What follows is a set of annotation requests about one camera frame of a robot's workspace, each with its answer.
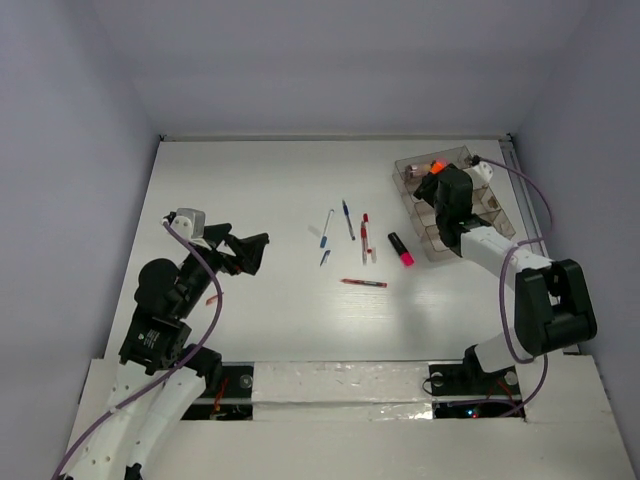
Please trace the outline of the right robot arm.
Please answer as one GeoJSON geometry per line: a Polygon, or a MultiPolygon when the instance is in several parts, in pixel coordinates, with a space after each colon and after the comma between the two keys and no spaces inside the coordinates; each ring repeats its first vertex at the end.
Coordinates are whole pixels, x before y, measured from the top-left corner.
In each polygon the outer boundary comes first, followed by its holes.
{"type": "Polygon", "coordinates": [[[514,294],[514,312],[499,306],[502,331],[466,349],[458,364],[431,369],[436,395],[482,392],[517,364],[593,339],[597,321],[581,266],[551,260],[499,233],[472,207],[473,181],[454,165],[434,165],[414,196],[432,207],[444,245],[492,273],[499,290],[514,294]]]}

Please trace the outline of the pink black highlighter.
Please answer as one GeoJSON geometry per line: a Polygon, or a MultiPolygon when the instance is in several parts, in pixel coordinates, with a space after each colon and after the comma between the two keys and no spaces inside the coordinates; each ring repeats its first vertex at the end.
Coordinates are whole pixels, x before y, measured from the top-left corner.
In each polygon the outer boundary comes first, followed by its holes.
{"type": "Polygon", "coordinates": [[[387,235],[387,238],[393,247],[394,251],[398,255],[400,261],[405,267],[411,267],[414,265],[415,260],[403,241],[400,239],[396,232],[391,232],[387,235]]]}

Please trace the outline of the orange black highlighter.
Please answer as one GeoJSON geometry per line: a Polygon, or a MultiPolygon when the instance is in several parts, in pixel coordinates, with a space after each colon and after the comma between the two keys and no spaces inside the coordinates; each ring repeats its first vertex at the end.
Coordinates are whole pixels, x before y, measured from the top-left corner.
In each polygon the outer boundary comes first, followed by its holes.
{"type": "Polygon", "coordinates": [[[431,167],[429,170],[430,174],[438,174],[443,171],[448,166],[448,162],[444,159],[436,159],[431,163],[431,167]]]}

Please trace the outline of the white pen blue cap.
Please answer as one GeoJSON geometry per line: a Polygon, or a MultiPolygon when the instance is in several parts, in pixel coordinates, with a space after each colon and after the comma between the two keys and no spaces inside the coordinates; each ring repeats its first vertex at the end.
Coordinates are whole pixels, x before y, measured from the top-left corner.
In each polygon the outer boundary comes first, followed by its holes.
{"type": "Polygon", "coordinates": [[[330,229],[330,225],[331,225],[331,221],[332,218],[334,216],[335,210],[334,209],[330,209],[327,213],[326,216],[326,220],[323,226],[323,230],[321,233],[321,239],[320,239],[320,248],[321,249],[325,249],[327,242],[328,242],[328,233],[329,233],[329,229],[330,229]]]}

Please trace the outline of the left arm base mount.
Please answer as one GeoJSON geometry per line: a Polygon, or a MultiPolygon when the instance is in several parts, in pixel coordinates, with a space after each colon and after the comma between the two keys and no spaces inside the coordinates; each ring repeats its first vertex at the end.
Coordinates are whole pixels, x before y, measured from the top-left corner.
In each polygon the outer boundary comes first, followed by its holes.
{"type": "Polygon", "coordinates": [[[254,364],[224,363],[215,389],[197,398],[183,421],[249,421],[253,419],[254,364]]]}

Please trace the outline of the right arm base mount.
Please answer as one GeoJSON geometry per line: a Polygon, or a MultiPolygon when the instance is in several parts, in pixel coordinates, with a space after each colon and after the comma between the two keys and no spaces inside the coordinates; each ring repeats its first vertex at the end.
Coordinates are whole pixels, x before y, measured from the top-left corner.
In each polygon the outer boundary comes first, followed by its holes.
{"type": "Polygon", "coordinates": [[[430,364],[422,383],[435,419],[523,418],[516,369],[471,371],[462,363],[430,364]]]}

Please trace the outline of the dark blue ballpoint pen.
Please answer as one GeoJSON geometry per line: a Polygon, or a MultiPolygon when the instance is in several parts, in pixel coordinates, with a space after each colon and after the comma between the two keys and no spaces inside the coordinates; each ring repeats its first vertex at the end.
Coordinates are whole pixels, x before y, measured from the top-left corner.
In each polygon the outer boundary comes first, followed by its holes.
{"type": "Polygon", "coordinates": [[[347,228],[348,228],[350,239],[352,241],[355,241],[356,240],[356,236],[355,236],[355,231],[354,231],[354,227],[353,227],[352,220],[351,220],[349,207],[347,205],[347,202],[344,199],[342,199],[341,203],[342,203],[342,209],[343,209],[343,213],[344,213],[344,216],[345,216],[345,220],[346,220],[346,224],[347,224],[347,228]]]}

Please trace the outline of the white pen red cap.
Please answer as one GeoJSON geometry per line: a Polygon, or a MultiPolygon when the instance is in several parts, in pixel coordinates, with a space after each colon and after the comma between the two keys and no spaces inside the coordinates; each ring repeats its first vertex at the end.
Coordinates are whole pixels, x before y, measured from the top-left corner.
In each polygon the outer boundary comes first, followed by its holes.
{"type": "Polygon", "coordinates": [[[376,263],[377,252],[376,252],[376,247],[372,243],[370,221],[369,221],[369,215],[367,213],[364,213],[362,217],[362,231],[363,231],[363,237],[364,237],[365,252],[370,257],[371,262],[376,263]]]}

